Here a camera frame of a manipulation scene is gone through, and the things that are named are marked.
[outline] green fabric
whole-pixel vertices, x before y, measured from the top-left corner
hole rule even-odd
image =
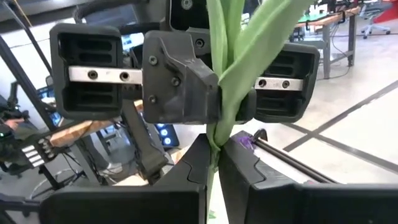
[[[209,203],[220,146],[227,142],[232,132],[241,101],[256,78],[276,58],[313,0],[264,0],[244,30],[241,30],[244,0],[206,2],[213,71],[219,76],[223,96],[221,121],[206,128],[212,148]]]

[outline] gray floor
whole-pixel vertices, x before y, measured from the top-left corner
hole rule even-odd
[[[358,21],[358,31],[364,23]],[[392,33],[398,33],[398,21],[385,25],[391,27]],[[347,33],[347,26],[343,24],[337,35]],[[343,77],[318,81],[304,117],[295,126],[253,120],[236,126],[233,133],[242,129],[254,133],[259,128],[266,128],[273,146],[289,150],[300,161],[342,183],[398,183],[398,146],[394,138],[398,131],[398,106],[394,103],[398,100],[398,89],[394,89],[398,87],[397,40],[397,35],[374,35],[367,40],[358,37],[355,66]],[[347,41],[347,37],[333,39],[341,50],[346,50]],[[331,77],[343,75],[347,69],[347,62],[342,60],[332,65]],[[322,66],[318,76],[323,76]],[[326,130],[319,129],[389,85],[390,92],[346,113],[347,116]],[[185,147],[198,133],[205,132],[205,127],[177,126],[176,130],[181,147]],[[56,173],[68,165],[58,157],[48,167]],[[0,175],[0,192],[23,196],[28,196],[44,178],[36,170],[27,171],[21,179]],[[34,214],[28,219],[19,213],[13,215],[18,224],[37,223]]]

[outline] table leg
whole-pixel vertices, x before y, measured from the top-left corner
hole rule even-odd
[[[323,78],[330,78],[330,26],[324,25],[322,28],[322,39],[325,43],[323,48]]]
[[[76,160],[79,162],[79,164],[81,165],[81,168],[83,168],[83,170],[85,171],[85,174],[88,178],[88,180],[92,183],[92,184],[100,184],[100,181],[98,180],[98,176],[96,174],[96,172],[94,171],[94,168],[91,166],[91,162],[90,159],[88,158],[87,153],[85,153],[84,149],[85,143],[83,142],[82,139],[79,139],[77,141],[75,141],[76,146],[72,146],[70,148],[71,152],[73,153],[73,155],[76,157]]]
[[[355,61],[355,43],[356,43],[356,16],[351,16],[349,18],[349,31],[348,31],[348,51],[352,52],[348,56],[348,66],[354,65]]]

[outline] desk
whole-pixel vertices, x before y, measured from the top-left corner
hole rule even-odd
[[[142,111],[142,100],[134,102],[136,109]],[[95,148],[90,134],[95,133],[101,129],[107,128],[113,125],[112,121],[84,121],[80,124],[76,124],[68,129],[59,131],[53,134],[50,138],[50,143],[55,147],[62,147],[76,141],[76,146],[70,148],[71,152],[75,156],[76,160],[79,161],[81,167],[85,171],[88,180],[92,184],[100,185],[96,171],[91,165],[90,157],[96,161],[97,166],[105,168],[109,162]]]
[[[137,100],[134,102],[134,104],[138,111],[142,111],[142,100]],[[112,124],[113,123],[111,121],[84,121],[78,125],[53,134],[50,138],[50,142],[52,146],[62,147],[66,144],[76,141],[79,138],[107,128]]]
[[[319,21],[309,22],[309,26],[322,26],[322,40],[308,41],[303,40],[297,42],[298,44],[312,45],[318,49],[323,50],[323,77],[330,78],[330,65],[340,61],[341,59],[348,59],[348,66],[354,65],[355,59],[355,43],[356,43],[356,15],[361,11],[360,7],[347,9],[346,17],[349,17],[349,34],[348,34],[348,51],[343,54],[331,54],[331,39],[330,39],[330,26],[343,18],[342,13],[337,13],[334,16],[329,16]],[[298,23],[295,27],[305,27],[305,23]]]

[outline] black plastic housing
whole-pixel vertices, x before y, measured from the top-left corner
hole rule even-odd
[[[230,224],[397,222],[397,185],[298,184],[232,139],[219,171]]]
[[[316,47],[286,43],[261,77],[303,80],[302,91],[257,90],[254,118],[265,123],[293,123],[307,109],[317,80],[320,53]]]
[[[67,187],[40,205],[41,224],[205,224],[210,144],[199,135],[154,186]]]
[[[68,119],[110,119],[121,113],[121,85],[70,82],[68,67],[123,67],[121,35],[112,27],[57,24],[50,31],[58,112]]]
[[[189,34],[148,32],[142,71],[147,122],[208,124],[220,119],[218,77],[196,58]]]

